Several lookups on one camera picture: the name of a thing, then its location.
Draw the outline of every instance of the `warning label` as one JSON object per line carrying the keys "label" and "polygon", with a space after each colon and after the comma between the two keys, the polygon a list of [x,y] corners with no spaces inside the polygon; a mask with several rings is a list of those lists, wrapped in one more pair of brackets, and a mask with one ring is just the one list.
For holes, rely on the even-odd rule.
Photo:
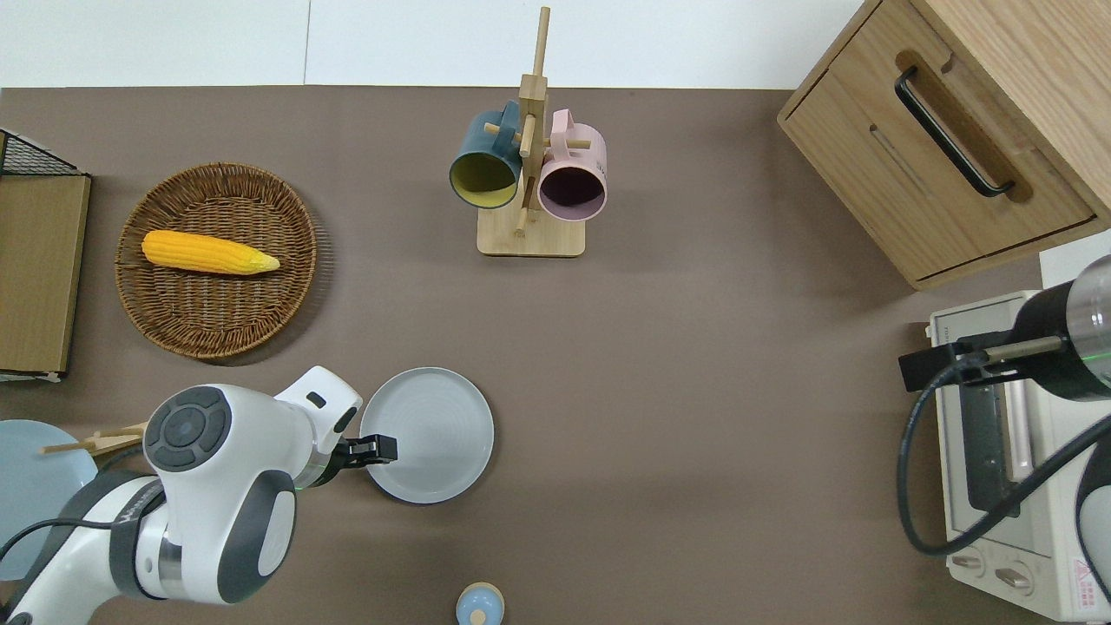
{"label": "warning label", "polygon": [[1095,609],[1095,597],[1100,596],[1099,586],[1092,577],[1092,569],[1084,558],[1072,558],[1072,587],[1075,589],[1073,602],[1077,612],[1091,612]]}

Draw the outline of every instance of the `drawer handle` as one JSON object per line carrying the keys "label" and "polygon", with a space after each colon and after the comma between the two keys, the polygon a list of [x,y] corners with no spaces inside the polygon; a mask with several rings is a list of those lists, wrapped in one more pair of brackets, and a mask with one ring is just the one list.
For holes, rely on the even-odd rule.
{"label": "drawer handle", "polygon": [[899,101],[907,107],[910,114],[914,115],[919,124],[925,130],[925,133],[933,139],[933,142],[941,148],[941,151],[945,152],[949,157],[950,162],[957,167],[957,170],[964,175],[964,179],[972,184],[972,188],[977,190],[978,193],[985,198],[993,198],[1000,193],[1004,193],[1014,187],[1014,181],[1004,182],[1002,187],[995,187],[983,177],[980,171],[977,170],[969,157],[964,155],[960,147],[949,137],[945,129],[938,123],[938,120],[930,114],[930,111],[922,105],[922,102],[914,97],[914,93],[910,90],[909,80],[914,72],[918,71],[917,65],[911,65],[910,69],[904,71],[899,80],[895,80],[895,95],[899,95]]}

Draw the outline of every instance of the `dark green mug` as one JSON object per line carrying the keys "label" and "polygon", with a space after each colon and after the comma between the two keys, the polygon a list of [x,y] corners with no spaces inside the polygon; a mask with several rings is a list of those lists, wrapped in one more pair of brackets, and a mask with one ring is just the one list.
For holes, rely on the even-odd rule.
{"label": "dark green mug", "polygon": [[[498,133],[487,132],[487,123],[497,125]],[[448,171],[451,188],[460,199],[479,208],[498,208],[513,199],[521,177],[521,147],[513,134],[521,131],[520,125],[521,108],[517,100],[506,102],[500,111],[484,111],[471,120]]]}

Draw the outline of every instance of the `mug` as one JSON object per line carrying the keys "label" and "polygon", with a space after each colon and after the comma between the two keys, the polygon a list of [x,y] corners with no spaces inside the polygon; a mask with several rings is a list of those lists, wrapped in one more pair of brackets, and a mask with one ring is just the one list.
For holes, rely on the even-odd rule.
{"label": "mug", "polygon": [[[570,149],[567,142],[587,139],[590,147]],[[568,109],[552,114],[551,149],[544,154],[537,199],[549,214],[563,221],[585,221],[605,206],[605,139],[575,123]]]}
{"label": "mug", "polygon": [[[498,125],[498,133],[487,132],[487,123]],[[520,132],[520,125],[521,109],[516,100],[506,102],[501,111],[484,111],[471,120],[448,171],[460,199],[479,208],[498,208],[513,199],[521,177],[520,145],[513,142],[513,134]]]}

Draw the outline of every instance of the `pink mug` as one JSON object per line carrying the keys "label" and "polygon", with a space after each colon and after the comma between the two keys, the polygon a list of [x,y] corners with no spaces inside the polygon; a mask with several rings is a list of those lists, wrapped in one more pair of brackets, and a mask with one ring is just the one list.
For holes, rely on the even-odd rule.
{"label": "pink mug", "polygon": [[[574,139],[590,141],[584,149],[568,148]],[[551,148],[544,154],[537,199],[549,214],[563,221],[585,221],[605,206],[605,139],[575,123],[568,109],[552,114]]]}

